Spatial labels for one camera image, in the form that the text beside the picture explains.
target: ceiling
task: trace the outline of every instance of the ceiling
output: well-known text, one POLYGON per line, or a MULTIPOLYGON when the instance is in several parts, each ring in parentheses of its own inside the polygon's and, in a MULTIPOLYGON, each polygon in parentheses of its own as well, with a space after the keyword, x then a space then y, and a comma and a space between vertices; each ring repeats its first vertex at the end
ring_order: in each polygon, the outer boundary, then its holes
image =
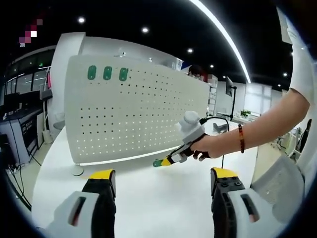
MULTIPOLYGON (((252 82, 288 89, 292 72, 291 46, 282 42, 276 8, 270 1, 202 0, 219 19, 235 42, 252 82)), ((1 71, 19 56, 56 45, 62 33, 85 31, 87 36, 121 39, 146 45, 198 64, 222 79, 246 82, 231 47, 210 22, 188 0, 45 1, 11 3, 14 21, 4 26, 7 33, 1 71), (79 24, 77 18, 86 18, 79 24), (18 37, 36 19, 43 19, 37 37, 21 48, 18 37), (141 28, 150 31, 143 34, 141 28)))

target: red beaded bracelet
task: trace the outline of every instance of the red beaded bracelet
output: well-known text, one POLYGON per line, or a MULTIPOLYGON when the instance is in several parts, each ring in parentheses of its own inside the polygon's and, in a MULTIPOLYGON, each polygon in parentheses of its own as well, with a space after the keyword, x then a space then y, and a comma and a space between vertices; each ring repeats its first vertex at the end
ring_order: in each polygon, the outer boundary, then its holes
POLYGON ((241 153, 244 153, 244 138, 243 138, 242 125, 239 124, 238 126, 239 126, 239 136, 240 136, 241 153))

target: human hand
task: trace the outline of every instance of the human hand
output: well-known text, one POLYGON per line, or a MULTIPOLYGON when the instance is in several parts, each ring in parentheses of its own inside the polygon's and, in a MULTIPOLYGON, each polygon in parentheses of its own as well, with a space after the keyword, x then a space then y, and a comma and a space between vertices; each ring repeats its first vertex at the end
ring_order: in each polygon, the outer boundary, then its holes
MULTIPOLYGON (((196 160, 198 156, 202 152, 207 152, 210 158, 217 158, 219 155, 217 154, 216 151, 216 146, 215 146, 215 137, 216 136, 210 136, 210 135, 205 135, 202 139, 199 141, 195 142, 190 148, 192 151, 194 151, 194 159, 196 160)), ((205 157, 203 154, 199 157, 199 161, 203 161, 205 157)))

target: sleeve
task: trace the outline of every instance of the sleeve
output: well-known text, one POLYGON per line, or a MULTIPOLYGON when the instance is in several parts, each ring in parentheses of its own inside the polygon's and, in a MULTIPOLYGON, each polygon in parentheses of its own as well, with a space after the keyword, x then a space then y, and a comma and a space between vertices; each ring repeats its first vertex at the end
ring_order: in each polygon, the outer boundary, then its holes
POLYGON ((314 103, 314 71, 311 56, 294 26, 287 21, 287 32, 293 44, 293 73, 290 88, 314 103))

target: white table surface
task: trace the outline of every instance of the white table surface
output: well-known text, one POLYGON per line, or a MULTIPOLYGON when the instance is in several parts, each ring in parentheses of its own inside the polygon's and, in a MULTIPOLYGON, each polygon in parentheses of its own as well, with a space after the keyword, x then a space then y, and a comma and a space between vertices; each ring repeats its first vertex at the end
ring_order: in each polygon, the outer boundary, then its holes
MULTIPOLYGON (((213 119, 206 123, 212 134, 213 119)), ((230 122, 230 128, 237 124, 230 122)), ((250 187, 257 147, 225 155, 224 168, 235 171, 245 187, 250 187)), ((221 167, 221 158, 203 162, 188 158, 183 164, 154 168, 154 156, 111 164, 85 166, 80 177, 73 166, 65 128, 56 138, 42 164, 33 191, 32 219, 45 228, 53 220, 56 207, 72 192, 81 191, 88 177, 100 170, 116 170, 115 235, 117 238, 213 237, 210 168, 221 167)))

